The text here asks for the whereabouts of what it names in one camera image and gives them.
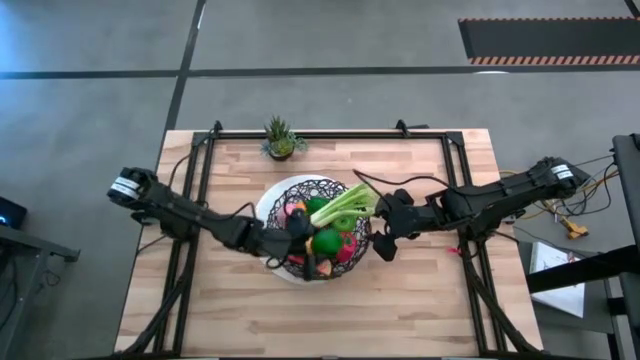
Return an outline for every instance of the wooden tabletop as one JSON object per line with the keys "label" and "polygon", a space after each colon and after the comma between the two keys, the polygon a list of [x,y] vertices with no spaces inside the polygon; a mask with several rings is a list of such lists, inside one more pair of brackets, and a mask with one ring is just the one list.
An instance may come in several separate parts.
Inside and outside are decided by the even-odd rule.
{"label": "wooden tabletop", "polygon": [[[474,184],[497,180],[488,131],[460,131]],[[166,183],[174,164],[188,153],[192,134],[167,133],[160,181]],[[455,162],[457,178],[462,179]],[[184,163],[173,184],[178,193]],[[201,165],[197,168],[194,189]],[[207,201],[215,211],[231,213],[248,201],[257,203],[272,185],[294,175],[319,174],[351,186],[358,183],[354,168],[390,180],[415,175],[447,179],[437,140],[311,140],[307,153],[295,153],[283,163],[263,157],[260,141],[216,140]],[[385,185],[379,188],[392,190]],[[424,196],[442,185],[415,181],[405,188],[417,203],[424,203]],[[374,231],[381,226],[379,220],[372,224]],[[513,233],[508,226],[501,230]],[[140,246],[159,235],[158,228],[145,229]],[[384,262],[370,249],[343,277],[301,286],[273,275],[259,259],[225,249],[202,231],[183,356],[477,355],[462,263],[447,251],[457,243],[455,232],[399,240],[394,262]],[[542,348],[517,245],[495,237],[487,248],[500,305],[527,340]],[[116,350],[130,345],[158,309],[170,249],[171,241],[164,240],[138,256]],[[495,349],[484,305],[483,318],[490,348]],[[173,336],[173,320],[168,339]]]}

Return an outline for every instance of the fruit bowl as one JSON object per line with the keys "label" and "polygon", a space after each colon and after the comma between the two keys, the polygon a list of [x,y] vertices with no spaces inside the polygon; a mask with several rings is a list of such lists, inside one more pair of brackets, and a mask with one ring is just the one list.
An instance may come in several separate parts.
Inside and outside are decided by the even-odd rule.
{"label": "fruit bowl", "polygon": [[[278,221],[278,214],[283,211],[283,208],[287,204],[296,204],[301,201],[308,201],[314,196],[331,200],[338,197],[347,189],[348,188],[343,183],[331,179],[306,180],[297,183],[288,188],[274,202],[265,222],[266,227],[275,229],[282,229],[284,227],[282,222]],[[329,280],[340,277],[351,271],[360,259],[362,259],[362,256],[369,248],[369,235],[371,235],[371,223],[369,222],[369,218],[357,218],[356,227],[351,231],[351,233],[353,236],[350,236],[350,238],[355,238],[355,249],[353,249],[353,255],[348,259],[328,258],[332,264],[331,275],[323,275],[316,271],[312,280]],[[287,259],[283,263],[282,268],[296,278],[303,278],[303,265],[295,261],[294,258]]]}

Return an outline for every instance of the concrete floor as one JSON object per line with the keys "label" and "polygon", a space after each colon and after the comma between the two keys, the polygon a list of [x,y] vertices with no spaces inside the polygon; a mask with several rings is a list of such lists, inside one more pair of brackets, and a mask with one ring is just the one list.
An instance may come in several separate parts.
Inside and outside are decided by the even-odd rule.
{"label": "concrete floor", "polygon": [[[0,71],[178,69],[195,4],[3,0]],[[192,68],[466,65],[459,17],[628,15],[622,0],[209,0]],[[140,228],[105,193],[121,167],[155,167],[174,86],[0,80],[0,152],[10,155],[0,157],[0,195],[30,209],[30,233],[82,248],[38,299],[21,358],[113,349]],[[519,170],[545,155],[577,163],[607,154],[613,135],[639,131],[639,100],[636,72],[203,78],[187,82],[176,128],[221,120],[255,129],[271,114],[296,128],[386,128],[400,118],[489,128],[501,168]],[[570,243],[546,216],[519,226],[583,250],[630,244],[620,186],[611,188],[612,207],[580,219],[586,239]],[[593,206],[604,201],[599,194]],[[604,336],[539,321],[552,353],[608,357]]]}

